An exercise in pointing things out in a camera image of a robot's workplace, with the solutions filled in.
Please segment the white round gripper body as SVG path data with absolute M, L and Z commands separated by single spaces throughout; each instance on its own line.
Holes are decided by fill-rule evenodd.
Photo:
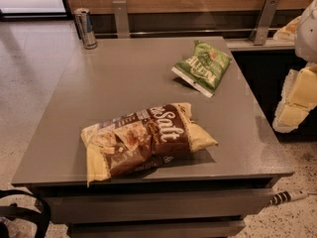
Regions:
M 317 0 L 310 3 L 297 23 L 295 53 L 308 62 L 317 62 Z

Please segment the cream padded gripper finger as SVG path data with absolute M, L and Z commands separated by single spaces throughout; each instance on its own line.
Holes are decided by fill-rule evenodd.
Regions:
M 281 90 L 272 128 L 279 133 L 289 133 L 317 106 L 317 64 L 309 62 L 301 70 L 291 69 Z
M 277 30 L 273 35 L 273 38 L 275 40 L 293 42 L 299 20 L 300 17 L 296 17 L 295 19 L 291 20 L 287 25 Z

